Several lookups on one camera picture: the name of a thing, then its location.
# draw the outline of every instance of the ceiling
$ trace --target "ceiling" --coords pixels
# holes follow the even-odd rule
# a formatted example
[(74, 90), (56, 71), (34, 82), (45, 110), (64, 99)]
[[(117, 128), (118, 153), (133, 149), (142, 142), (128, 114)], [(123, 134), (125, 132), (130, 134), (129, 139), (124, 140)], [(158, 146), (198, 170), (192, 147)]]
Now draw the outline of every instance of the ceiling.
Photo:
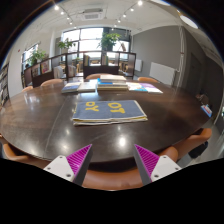
[[(29, 27), (30, 34), (44, 34), (49, 31), (65, 31), (80, 27), (109, 26), (117, 24), (117, 28), (131, 30), (132, 35), (139, 32), (169, 25), (184, 26), (201, 45), (205, 54), (222, 66), (222, 60), (211, 40), (200, 29), (194, 29), (185, 24), (179, 17), (176, 8), (163, 6), (150, 0), (143, 1), (142, 6), (138, 6), (136, 0), (64, 0), (58, 4), (60, 9), (56, 11), (54, 7), (42, 13)], [(98, 20), (83, 20), (82, 14), (86, 9), (101, 8), (101, 18)]]

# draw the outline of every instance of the conference table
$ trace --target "conference table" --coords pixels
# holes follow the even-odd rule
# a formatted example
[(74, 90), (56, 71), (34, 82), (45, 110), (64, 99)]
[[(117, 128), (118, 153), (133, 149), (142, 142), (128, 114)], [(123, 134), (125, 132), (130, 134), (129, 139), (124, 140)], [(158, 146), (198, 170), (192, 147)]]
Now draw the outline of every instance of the conference table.
[[(187, 138), (210, 119), (201, 109), (200, 102), (186, 90), (162, 83), (151, 84), (163, 94), (128, 90), (61, 93), (65, 83), (21, 92), (10, 98), (1, 110), (0, 133), (21, 151), (49, 161), (92, 144), (90, 168), (128, 169), (136, 165), (134, 144), (159, 153)], [(148, 120), (73, 125), (77, 102), (120, 100), (136, 100)]]

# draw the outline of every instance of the cabinet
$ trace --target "cabinet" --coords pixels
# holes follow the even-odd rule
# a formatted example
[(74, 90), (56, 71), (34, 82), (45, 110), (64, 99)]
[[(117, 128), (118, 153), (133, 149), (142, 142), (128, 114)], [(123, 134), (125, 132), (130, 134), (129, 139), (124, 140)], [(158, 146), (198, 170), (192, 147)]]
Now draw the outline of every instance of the cabinet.
[(9, 64), (5, 65), (0, 71), (0, 110), (2, 109), (6, 101), (9, 99), (8, 67)]

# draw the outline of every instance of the ceiling light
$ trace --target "ceiling light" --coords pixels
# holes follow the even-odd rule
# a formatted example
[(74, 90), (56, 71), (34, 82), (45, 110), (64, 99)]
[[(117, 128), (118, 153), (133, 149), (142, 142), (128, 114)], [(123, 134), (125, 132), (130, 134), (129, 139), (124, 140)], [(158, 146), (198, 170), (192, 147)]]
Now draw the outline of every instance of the ceiling light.
[(166, 6), (170, 6), (169, 3), (167, 2), (164, 2), (162, 0), (151, 0), (152, 2), (155, 2), (155, 3), (158, 3), (158, 4), (161, 4), (161, 5), (166, 5)]
[(180, 18), (186, 23), (188, 24), (189, 26), (195, 28), (195, 29), (198, 29), (198, 26), (192, 21), (190, 20), (189, 18), (187, 18), (186, 16), (180, 16)]

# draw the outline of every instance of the door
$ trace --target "door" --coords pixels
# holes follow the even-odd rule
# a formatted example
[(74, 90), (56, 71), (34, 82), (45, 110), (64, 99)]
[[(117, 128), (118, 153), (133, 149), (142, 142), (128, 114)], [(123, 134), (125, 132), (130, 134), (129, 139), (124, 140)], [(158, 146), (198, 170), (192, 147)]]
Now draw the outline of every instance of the door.
[(191, 54), (190, 70), (186, 90), (193, 96), (195, 96), (200, 91), (199, 89), (200, 79), (201, 79), (201, 63), (193, 54)]

